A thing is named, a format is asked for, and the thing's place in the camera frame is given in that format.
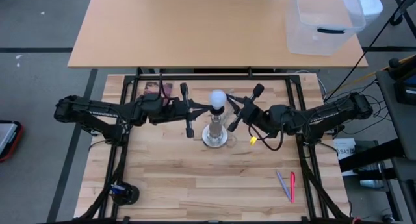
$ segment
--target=plastic storage bin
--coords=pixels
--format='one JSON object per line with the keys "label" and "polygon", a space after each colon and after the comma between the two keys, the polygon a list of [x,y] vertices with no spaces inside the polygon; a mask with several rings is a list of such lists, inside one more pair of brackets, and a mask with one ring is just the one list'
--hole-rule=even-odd
{"label": "plastic storage bin", "polygon": [[292,53],[332,55],[364,27],[360,0],[289,0],[286,10],[287,47]]}

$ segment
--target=wooden desk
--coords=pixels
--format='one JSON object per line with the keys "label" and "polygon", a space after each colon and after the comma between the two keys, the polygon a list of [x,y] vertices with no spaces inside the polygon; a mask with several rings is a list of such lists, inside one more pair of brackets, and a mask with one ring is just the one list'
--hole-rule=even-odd
{"label": "wooden desk", "polygon": [[[124,75],[110,75],[103,101],[118,103]],[[307,108],[322,104],[317,77],[302,74],[302,87]],[[138,95],[147,81],[139,81]],[[172,96],[180,95],[179,85],[172,83]],[[234,95],[251,95],[259,81],[186,81],[190,98],[207,103],[214,89]],[[260,81],[265,90],[256,103],[263,109],[270,105],[288,105],[284,81]],[[228,145],[209,149],[201,140],[202,129],[210,121],[206,113],[193,123],[195,138],[185,136],[185,123],[174,122],[133,127],[130,135],[124,181],[140,189],[140,199],[130,206],[121,206],[118,217],[133,220],[300,220],[308,216],[304,185],[294,136],[285,136],[278,152],[271,152],[261,142],[249,146],[248,128],[241,123],[230,136]],[[102,140],[97,137],[93,142]],[[332,145],[332,140],[324,140]],[[276,147],[277,139],[270,139]],[[80,216],[101,191],[110,152],[109,145],[96,145],[90,150],[79,194],[75,216]],[[339,169],[337,155],[331,149],[317,145],[322,183],[331,198],[349,212],[348,198]],[[296,173],[296,202],[286,197],[275,170],[289,184],[289,175]],[[320,215],[315,193],[315,206]],[[107,206],[110,214],[111,205]]]}
{"label": "wooden desk", "polygon": [[[70,68],[351,68],[353,36],[333,56],[286,47],[288,0],[91,0]],[[367,66],[362,60],[360,67]]]}

